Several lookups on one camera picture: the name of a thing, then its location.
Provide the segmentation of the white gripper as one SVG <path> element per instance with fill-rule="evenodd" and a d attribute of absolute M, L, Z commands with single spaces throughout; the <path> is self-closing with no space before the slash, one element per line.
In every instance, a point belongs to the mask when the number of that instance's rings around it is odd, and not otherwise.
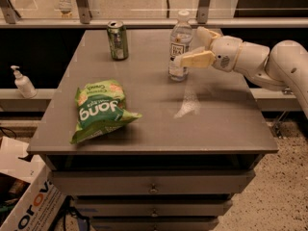
<path fill-rule="evenodd" d="M 178 67 L 204 68 L 213 65 L 215 69 L 230 72 L 240 52 L 243 41 L 240 38 L 221 36 L 205 27 L 196 30 L 198 38 L 204 47 L 198 47 L 182 55 L 176 56 L 174 63 Z"/>

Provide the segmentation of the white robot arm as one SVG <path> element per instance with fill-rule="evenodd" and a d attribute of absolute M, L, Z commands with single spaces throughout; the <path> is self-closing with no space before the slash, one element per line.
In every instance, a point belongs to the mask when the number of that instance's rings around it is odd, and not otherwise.
<path fill-rule="evenodd" d="M 269 49 L 204 27 L 198 27 L 196 34 L 203 46 L 176 56 L 177 67 L 211 65 L 224 72 L 240 73 L 267 90 L 289 88 L 308 116 L 308 52 L 300 43 L 283 40 Z"/>

